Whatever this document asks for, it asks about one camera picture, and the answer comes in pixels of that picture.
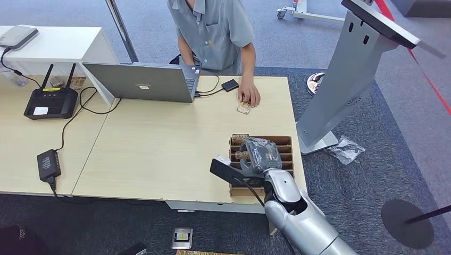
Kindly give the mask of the person's left hand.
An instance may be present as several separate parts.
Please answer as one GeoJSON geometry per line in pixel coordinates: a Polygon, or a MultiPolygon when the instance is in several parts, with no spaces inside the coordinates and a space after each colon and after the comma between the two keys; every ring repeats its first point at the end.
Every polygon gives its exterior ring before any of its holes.
{"type": "Polygon", "coordinates": [[[238,88],[238,100],[240,103],[249,103],[252,108],[259,105],[261,95],[253,81],[242,81],[238,88]]]}

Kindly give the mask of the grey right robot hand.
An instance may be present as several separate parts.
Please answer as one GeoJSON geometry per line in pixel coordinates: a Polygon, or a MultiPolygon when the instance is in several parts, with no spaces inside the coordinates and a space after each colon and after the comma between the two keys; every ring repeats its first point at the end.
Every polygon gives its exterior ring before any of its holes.
{"type": "Polygon", "coordinates": [[[241,159],[241,169],[248,173],[263,174],[269,169],[282,169],[282,160],[277,145],[268,139],[249,137],[240,145],[249,160],[241,159]]]}

